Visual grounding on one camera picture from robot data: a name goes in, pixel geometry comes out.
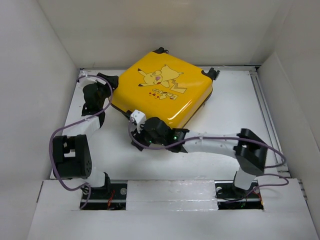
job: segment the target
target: white floor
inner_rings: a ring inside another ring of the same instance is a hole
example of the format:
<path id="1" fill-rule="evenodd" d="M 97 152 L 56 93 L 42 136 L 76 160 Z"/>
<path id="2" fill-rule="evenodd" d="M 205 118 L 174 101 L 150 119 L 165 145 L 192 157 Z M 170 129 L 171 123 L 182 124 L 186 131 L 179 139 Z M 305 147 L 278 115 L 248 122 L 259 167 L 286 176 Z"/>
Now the white floor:
<path id="1" fill-rule="evenodd" d="M 241 128 L 249 128 L 270 144 L 250 72 L 232 69 L 221 71 L 214 81 L 212 96 L 186 127 L 215 134 L 238 133 Z M 89 74 L 98 72 L 119 75 L 123 71 L 93 70 Z M 82 105 L 82 93 L 76 89 L 70 109 Z M 70 111 L 66 124 L 76 117 Z M 261 190 L 263 211 L 217 210 L 214 182 L 210 180 L 232 180 L 239 168 L 236 160 L 209 153 L 140 152 L 130 144 L 127 126 L 127 119 L 109 108 L 104 125 L 89 140 L 89 147 L 93 165 L 107 172 L 112 180 L 132 180 L 128 183 L 128 210 L 79 210 L 80 191 L 67 192 L 58 181 L 47 180 L 29 240 L 318 239 L 296 179 L 285 187 Z M 269 153 L 266 164 L 274 163 L 275 156 Z M 282 181 L 258 178 L 259 184 Z M 77 180 L 67 182 L 70 186 L 79 184 Z M 190 204 L 197 191 L 199 199 Z"/>

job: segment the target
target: white wall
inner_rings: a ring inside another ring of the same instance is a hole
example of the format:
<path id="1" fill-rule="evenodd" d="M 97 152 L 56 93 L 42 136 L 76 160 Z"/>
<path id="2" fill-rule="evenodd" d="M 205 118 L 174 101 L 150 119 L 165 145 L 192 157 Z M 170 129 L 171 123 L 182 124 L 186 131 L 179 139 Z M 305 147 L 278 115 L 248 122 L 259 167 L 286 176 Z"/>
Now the white wall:
<path id="1" fill-rule="evenodd" d="M 259 75 L 293 177 L 320 234 L 320 1 L 294 0 Z"/>
<path id="2" fill-rule="evenodd" d="M 0 1 L 0 238 L 27 238 L 77 69 L 36 0 Z"/>
<path id="3" fill-rule="evenodd" d="M 38 0 L 77 67 L 129 67 L 165 47 L 195 65 L 262 63 L 292 0 Z"/>

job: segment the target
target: suitcase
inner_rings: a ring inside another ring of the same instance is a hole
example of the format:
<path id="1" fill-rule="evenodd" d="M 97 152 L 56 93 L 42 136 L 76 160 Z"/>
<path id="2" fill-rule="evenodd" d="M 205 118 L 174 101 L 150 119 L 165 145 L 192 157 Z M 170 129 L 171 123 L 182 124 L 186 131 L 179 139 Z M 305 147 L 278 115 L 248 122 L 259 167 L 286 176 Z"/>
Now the suitcase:
<path id="1" fill-rule="evenodd" d="M 182 128 L 210 97 L 220 71 L 205 73 L 163 47 L 149 52 L 118 79 L 112 106 L 129 117 L 134 110 Z"/>

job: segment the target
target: purple cable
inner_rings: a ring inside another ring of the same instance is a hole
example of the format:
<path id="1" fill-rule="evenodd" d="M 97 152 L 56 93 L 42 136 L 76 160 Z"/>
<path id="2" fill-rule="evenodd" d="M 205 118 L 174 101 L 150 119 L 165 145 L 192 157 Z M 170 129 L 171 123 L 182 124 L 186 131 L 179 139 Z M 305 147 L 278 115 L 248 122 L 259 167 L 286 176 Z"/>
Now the purple cable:
<path id="1" fill-rule="evenodd" d="M 242 199 L 245 199 L 247 196 L 249 196 L 251 193 L 253 193 L 255 190 L 257 189 L 260 189 L 262 187 L 281 187 L 281 186 L 286 186 L 289 184 L 289 180 L 284 177 L 284 176 L 281 176 L 281 175 L 278 175 L 278 174 L 273 174 L 273 173 L 265 173 L 261 176 L 258 176 L 258 177 L 263 177 L 263 176 L 275 176 L 275 177 L 279 177 L 281 179 L 284 179 L 286 183 L 281 183 L 281 184 L 262 184 L 262 185 L 259 185 L 259 186 L 255 186 L 254 188 L 252 188 L 244 197 L 242 198 L 238 198 L 238 199 L 235 199 L 235 200 L 230 200 L 230 201 L 224 201 L 223 203 L 225 204 L 232 204 L 232 203 L 236 203 Z"/>
<path id="2" fill-rule="evenodd" d="M 252 144 L 257 144 L 261 147 L 265 147 L 265 148 L 268 148 L 270 149 L 271 151 L 277 153 L 282 159 L 282 163 L 279 163 L 279 164 L 276 164 L 276 165 L 271 165 L 271 166 L 265 166 L 264 168 L 265 169 L 271 169 L 271 168 L 277 168 L 277 167 L 280 167 L 282 165 L 284 165 L 286 162 L 287 162 L 287 159 L 285 157 L 285 155 L 283 155 L 280 151 L 278 151 L 277 149 L 273 148 L 272 146 L 269 146 L 263 142 L 260 142 L 260 141 L 256 141 L 256 140 L 251 140 L 251 139 L 247 139 L 247 138 L 242 138 L 242 137 L 231 137 L 231 136 L 193 136 L 193 137 L 189 137 L 189 138 L 185 138 L 184 140 L 181 140 L 181 141 L 177 141 L 175 143 L 172 143 L 172 144 L 169 144 L 169 145 L 166 145 L 166 146 L 160 146 L 160 147 L 156 147 L 156 146 L 146 146 L 146 145 L 143 145 L 141 144 L 140 142 L 138 142 L 134 136 L 132 135 L 131 133 L 131 125 L 132 123 L 129 122 L 129 125 L 128 125 L 128 133 L 129 133 L 129 136 L 131 138 L 131 140 L 137 144 L 139 147 L 142 147 L 144 149 L 150 149 L 150 150 L 161 150 L 161 149 L 168 149 L 168 148 L 172 148 L 174 146 L 177 146 L 179 144 L 182 144 L 182 143 L 185 143 L 187 141 L 191 141 L 191 140 L 195 140 L 195 139 L 200 139 L 200 138 L 203 138 L 203 139 L 209 139 L 209 140 L 236 140 L 236 141 L 243 141 L 243 142 L 247 142 L 247 143 L 252 143 Z"/>
<path id="3" fill-rule="evenodd" d="M 78 189 L 80 189 L 80 188 L 82 188 L 82 187 L 85 187 L 85 186 L 87 186 L 87 187 L 89 188 L 89 189 L 88 189 L 88 197 L 86 198 L 84 204 L 80 207 L 80 209 L 83 209 L 83 208 L 87 205 L 87 203 L 88 203 L 88 201 L 89 201 L 89 199 L 90 199 L 91 186 L 90 186 L 90 184 L 89 184 L 88 182 L 85 182 L 84 184 L 81 184 L 80 186 L 77 186 L 77 187 L 75 187 L 75 188 L 70 188 L 70 187 L 68 187 L 68 186 L 64 183 L 64 181 L 62 180 L 62 178 L 60 177 L 60 175 L 59 175 L 59 173 L 58 173 L 58 170 L 57 170 L 57 167 L 56 167 L 56 164 L 55 164 L 55 161 L 54 161 L 53 146 L 52 146 L 52 145 L 53 145 L 54 137 L 55 137 L 55 135 L 56 135 L 58 132 L 60 132 L 60 131 L 62 131 L 62 130 L 64 130 L 64 129 L 73 127 L 73 126 L 75 126 L 75 125 L 77 125 L 77 124 L 83 123 L 83 122 L 85 122 L 85 121 L 88 120 L 88 119 L 92 119 L 92 118 L 100 115 L 101 113 L 103 113 L 103 112 L 111 105 L 112 98 L 113 98 L 113 89 L 112 89 L 110 83 L 108 83 L 108 82 L 107 82 L 105 79 L 103 79 L 102 77 L 96 76 L 96 75 L 80 76 L 80 77 L 78 77 L 78 78 L 76 79 L 76 81 L 78 82 L 80 79 L 82 79 L 82 78 L 87 78 L 87 77 L 92 77 L 92 78 L 101 79 L 101 80 L 103 80 L 103 81 L 106 82 L 106 84 L 108 85 L 108 87 L 109 87 L 109 89 L 110 89 L 110 92 L 111 92 L 110 98 L 109 98 L 109 103 L 106 105 L 106 107 L 105 107 L 104 109 L 102 109 L 101 111 L 99 111 L 99 112 L 97 112 L 97 113 L 95 113 L 95 114 L 87 117 L 86 119 L 82 119 L 82 120 L 76 121 L 76 122 L 74 122 L 74 123 L 71 123 L 71 124 L 69 124 L 69 125 L 67 125 L 67 126 L 58 128 L 57 130 L 55 130 L 55 131 L 52 133 L 52 135 L 51 135 L 51 137 L 50 137 L 50 141 L 49 141 L 49 157 L 50 157 L 50 162 L 51 162 L 51 165 L 52 165 L 52 170 L 53 170 L 53 172 L 54 172 L 54 175 L 55 175 L 56 179 L 59 181 L 59 183 L 62 185 L 62 187 L 64 187 L 66 190 L 71 191 L 71 192 L 76 191 L 76 190 L 78 190 Z"/>

